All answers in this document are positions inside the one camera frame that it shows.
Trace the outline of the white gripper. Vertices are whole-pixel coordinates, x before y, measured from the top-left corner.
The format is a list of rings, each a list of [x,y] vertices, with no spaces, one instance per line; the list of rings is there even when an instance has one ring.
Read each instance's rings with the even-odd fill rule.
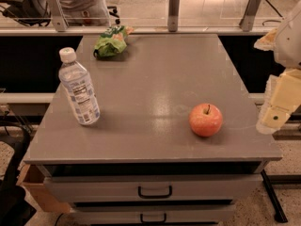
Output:
[[[265,135],[278,131],[301,105],[301,1],[273,28],[254,43],[256,49],[273,51],[275,61],[285,68],[270,75],[265,87],[256,129]]]

